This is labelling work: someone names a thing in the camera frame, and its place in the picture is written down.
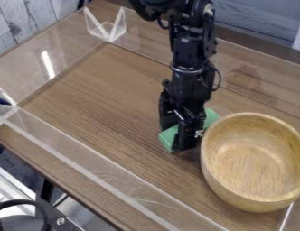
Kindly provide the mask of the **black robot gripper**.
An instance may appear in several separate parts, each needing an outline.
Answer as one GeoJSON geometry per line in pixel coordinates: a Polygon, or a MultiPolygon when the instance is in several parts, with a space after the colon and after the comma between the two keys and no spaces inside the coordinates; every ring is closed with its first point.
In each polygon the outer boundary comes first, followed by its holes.
{"type": "Polygon", "coordinates": [[[178,126],[173,147],[185,151],[197,146],[206,121],[206,102],[218,90],[214,85],[217,67],[211,62],[197,67],[170,63],[171,79],[162,81],[158,100],[161,130],[178,126]]]}

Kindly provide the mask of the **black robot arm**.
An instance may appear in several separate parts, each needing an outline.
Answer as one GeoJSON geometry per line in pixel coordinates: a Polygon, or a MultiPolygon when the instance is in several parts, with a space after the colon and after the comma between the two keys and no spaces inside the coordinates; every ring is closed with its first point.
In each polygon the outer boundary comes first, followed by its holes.
{"type": "Polygon", "coordinates": [[[205,104],[221,84],[211,0],[130,0],[135,13],[169,31],[171,78],[162,81],[158,140],[169,152],[193,149],[213,118],[205,104]]]}

